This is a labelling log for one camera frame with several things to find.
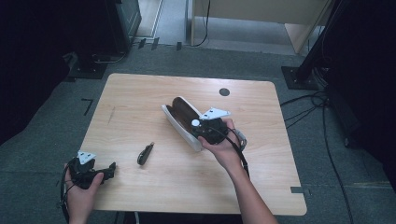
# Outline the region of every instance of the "floor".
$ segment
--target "floor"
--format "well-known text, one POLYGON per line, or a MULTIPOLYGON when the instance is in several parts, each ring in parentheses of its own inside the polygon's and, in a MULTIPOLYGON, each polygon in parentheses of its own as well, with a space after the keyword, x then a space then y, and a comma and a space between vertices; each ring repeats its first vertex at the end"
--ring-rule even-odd
MULTIPOLYGON (((159 44, 176 45, 181 42, 183 45, 191 45, 191 0, 140 0, 139 4, 143 19, 137 39, 146 38, 149 42, 159 38, 159 44), (156 23, 146 22, 154 21, 152 18, 156 16, 156 23), (140 35, 142 30, 153 32, 152 35, 140 35)), ((205 37, 205 18, 195 19, 194 44, 199 44, 205 37)), ((305 56, 309 52, 322 30, 322 27, 318 27, 314 31, 299 55, 305 56)), ((200 48, 296 55, 282 23, 210 17, 207 39, 200 48)))

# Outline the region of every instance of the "forearm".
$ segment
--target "forearm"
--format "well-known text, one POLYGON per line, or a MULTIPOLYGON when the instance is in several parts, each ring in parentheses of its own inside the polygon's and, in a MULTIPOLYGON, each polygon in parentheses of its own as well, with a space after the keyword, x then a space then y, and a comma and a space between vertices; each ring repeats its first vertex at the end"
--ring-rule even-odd
POLYGON ((227 169, 233 181, 244 224, 277 223, 242 167, 227 169))

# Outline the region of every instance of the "wooden desk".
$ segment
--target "wooden desk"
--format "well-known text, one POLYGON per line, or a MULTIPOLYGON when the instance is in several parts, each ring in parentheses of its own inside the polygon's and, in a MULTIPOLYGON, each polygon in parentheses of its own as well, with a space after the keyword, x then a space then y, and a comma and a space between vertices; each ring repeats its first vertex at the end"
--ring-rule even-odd
MULTIPOLYGON (((209 0, 192 0, 192 45, 195 17, 206 17, 208 3, 209 0)), ((322 20, 327 20, 331 8, 332 0, 216 0, 210 3, 209 17, 285 23, 291 44, 299 53, 315 28, 325 23, 322 20)))
POLYGON ((271 82, 113 74, 108 78, 81 150, 96 153, 96 169, 117 163, 115 177, 99 188, 97 210, 238 214, 233 183, 207 150, 195 152, 161 109, 177 96, 198 110, 232 112, 247 137, 244 155, 251 181, 276 215, 303 215, 288 135, 271 82), (229 96, 219 89, 227 88, 229 96), (144 166, 136 163, 150 142, 144 166))

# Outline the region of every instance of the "hand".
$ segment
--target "hand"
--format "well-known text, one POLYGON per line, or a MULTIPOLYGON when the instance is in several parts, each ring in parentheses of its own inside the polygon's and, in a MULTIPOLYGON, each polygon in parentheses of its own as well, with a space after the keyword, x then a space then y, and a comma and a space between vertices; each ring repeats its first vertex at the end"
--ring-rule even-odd
MULTIPOLYGON (((235 127, 233 126, 233 121, 231 119, 224 119, 223 122, 226 123, 228 128, 235 129, 235 127)), ((228 132, 227 136, 239 146, 238 137, 233 132, 228 132)), ((227 171, 234 167, 242 167, 241 159, 239 158, 235 149, 227 139, 224 139, 217 145, 210 145, 202 136, 198 136, 198 140, 202 143, 202 146, 204 148, 206 148, 215 155, 216 160, 218 160, 219 164, 227 171)))
POLYGON ((66 186, 68 189, 71 188, 67 191, 67 211, 70 216, 70 224, 87 223, 93 209, 96 192, 102 182, 103 176, 103 173, 97 174, 88 189, 81 189, 78 186, 73 186, 70 172, 67 169, 65 177, 66 186))

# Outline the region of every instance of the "person's left hand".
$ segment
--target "person's left hand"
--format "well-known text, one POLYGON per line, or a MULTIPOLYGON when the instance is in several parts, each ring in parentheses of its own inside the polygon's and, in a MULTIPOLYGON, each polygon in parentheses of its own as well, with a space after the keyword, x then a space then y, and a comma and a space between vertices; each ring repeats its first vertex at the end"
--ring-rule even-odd
POLYGON ((73 186, 69 169, 67 169, 65 182, 67 188, 71 188, 67 191, 67 211, 70 216, 70 224, 87 223, 103 176, 103 173, 97 174, 88 189, 81 189, 78 186, 73 186))

